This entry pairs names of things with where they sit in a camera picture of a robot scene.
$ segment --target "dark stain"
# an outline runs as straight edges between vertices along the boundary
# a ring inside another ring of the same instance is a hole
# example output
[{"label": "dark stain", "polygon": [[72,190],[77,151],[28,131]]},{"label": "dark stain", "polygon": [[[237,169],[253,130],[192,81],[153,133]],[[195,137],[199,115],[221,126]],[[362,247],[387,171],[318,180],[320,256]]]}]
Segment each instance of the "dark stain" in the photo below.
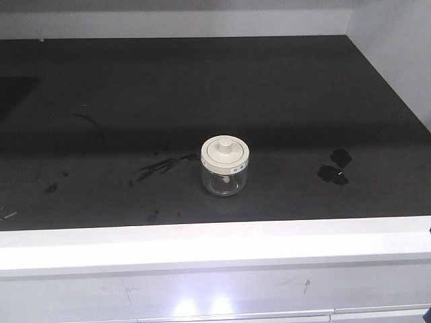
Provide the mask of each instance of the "dark stain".
[{"label": "dark stain", "polygon": [[317,172],[317,176],[325,182],[332,182],[336,185],[345,185],[349,182],[342,170],[338,170],[332,166],[321,166]]},{"label": "dark stain", "polygon": [[96,127],[96,129],[100,135],[100,140],[102,142],[102,148],[103,148],[103,150],[106,150],[105,135],[103,133],[103,129],[99,126],[99,124],[91,116],[86,116],[85,114],[74,113],[73,116],[76,116],[77,118],[82,118]]},{"label": "dark stain", "polygon": [[45,194],[51,194],[54,193],[58,189],[59,185],[57,183],[54,183],[50,186],[48,186],[43,192]]},{"label": "dark stain", "polygon": [[345,149],[335,150],[331,155],[331,160],[340,168],[345,168],[352,161],[349,153]]},{"label": "dark stain", "polygon": [[191,153],[190,155],[185,155],[180,158],[180,160],[188,160],[190,162],[197,162],[199,160],[199,156],[196,153]]},{"label": "dark stain", "polygon": [[147,222],[148,224],[155,224],[159,215],[159,210],[154,210],[154,214],[148,215]]},{"label": "dark stain", "polygon": [[140,177],[137,178],[138,182],[141,182],[142,180],[145,180],[146,178],[149,178],[152,174],[155,172],[161,170],[161,174],[164,174],[171,170],[177,163],[181,162],[182,160],[188,160],[190,162],[195,162],[199,160],[199,156],[195,153],[192,153],[190,155],[185,155],[180,158],[168,158],[165,160],[159,161],[158,163],[146,166],[144,168],[138,169],[134,173],[144,172]]},{"label": "dark stain", "polygon": [[305,286],[305,288],[304,288],[304,295],[307,292],[308,286],[310,286],[310,284],[311,284],[310,279],[307,279],[307,282],[305,282],[305,285],[304,285]]},{"label": "dark stain", "polygon": [[140,177],[137,178],[138,181],[145,180],[146,178],[149,178],[152,174],[159,170],[164,170],[162,173],[166,173],[168,170],[170,170],[175,163],[178,163],[179,159],[177,158],[168,158],[165,160],[159,161],[158,163],[146,166],[144,168],[141,168],[137,170],[135,173],[138,172],[145,172]]}]

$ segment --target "black countertop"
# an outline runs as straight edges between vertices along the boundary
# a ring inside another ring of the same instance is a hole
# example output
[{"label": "black countertop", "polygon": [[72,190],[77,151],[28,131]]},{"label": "black countertop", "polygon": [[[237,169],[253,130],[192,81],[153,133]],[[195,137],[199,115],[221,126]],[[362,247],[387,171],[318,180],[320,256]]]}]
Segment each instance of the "black countertop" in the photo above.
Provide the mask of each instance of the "black countertop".
[{"label": "black countertop", "polygon": [[[0,105],[3,231],[431,214],[431,134],[345,36],[1,41]],[[235,196],[132,174],[224,134]]]}]

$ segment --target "debris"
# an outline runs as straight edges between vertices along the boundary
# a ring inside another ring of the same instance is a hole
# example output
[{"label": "debris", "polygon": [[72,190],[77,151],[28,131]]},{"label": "debris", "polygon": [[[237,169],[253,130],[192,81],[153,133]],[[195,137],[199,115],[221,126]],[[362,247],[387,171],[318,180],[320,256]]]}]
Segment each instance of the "debris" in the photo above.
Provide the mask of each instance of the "debris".
[{"label": "debris", "polygon": [[338,170],[332,166],[321,166],[317,172],[317,176],[327,183],[333,182],[337,185],[345,185],[349,182],[342,170]]}]

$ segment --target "scratch mark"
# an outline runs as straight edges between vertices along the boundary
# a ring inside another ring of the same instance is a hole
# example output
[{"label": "scratch mark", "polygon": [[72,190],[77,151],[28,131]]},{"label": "scratch mark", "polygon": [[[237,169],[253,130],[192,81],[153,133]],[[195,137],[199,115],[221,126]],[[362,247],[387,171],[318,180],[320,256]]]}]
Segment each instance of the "scratch mark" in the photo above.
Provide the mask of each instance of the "scratch mark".
[{"label": "scratch mark", "polygon": [[307,282],[305,282],[304,295],[307,292],[308,286],[310,286],[310,279],[307,279]]},{"label": "scratch mark", "polygon": [[73,116],[76,116],[77,118],[82,118],[84,120],[87,120],[94,127],[96,127],[96,129],[97,129],[97,131],[99,132],[99,135],[100,135],[100,140],[102,142],[102,148],[103,148],[103,150],[106,150],[105,135],[103,133],[103,129],[99,126],[99,124],[91,116],[86,116],[85,114],[74,113]]},{"label": "scratch mark", "polygon": [[132,305],[132,301],[130,300],[130,293],[132,291],[130,290],[130,288],[126,288],[126,295],[127,295],[127,299],[129,300],[130,305]]},{"label": "scratch mark", "polygon": [[8,214],[4,217],[4,219],[7,219],[8,217],[13,217],[14,215],[17,215],[18,212],[12,212],[11,214]]}]

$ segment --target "white countertop edge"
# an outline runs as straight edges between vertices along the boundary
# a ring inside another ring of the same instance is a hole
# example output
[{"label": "white countertop edge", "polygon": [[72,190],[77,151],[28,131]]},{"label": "white countertop edge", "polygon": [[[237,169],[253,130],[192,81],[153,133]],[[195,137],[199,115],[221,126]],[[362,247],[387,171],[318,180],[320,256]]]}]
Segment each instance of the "white countertop edge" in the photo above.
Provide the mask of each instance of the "white countertop edge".
[{"label": "white countertop edge", "polygon": [[421,260],[431,216],[0,232],[0,277]]}]

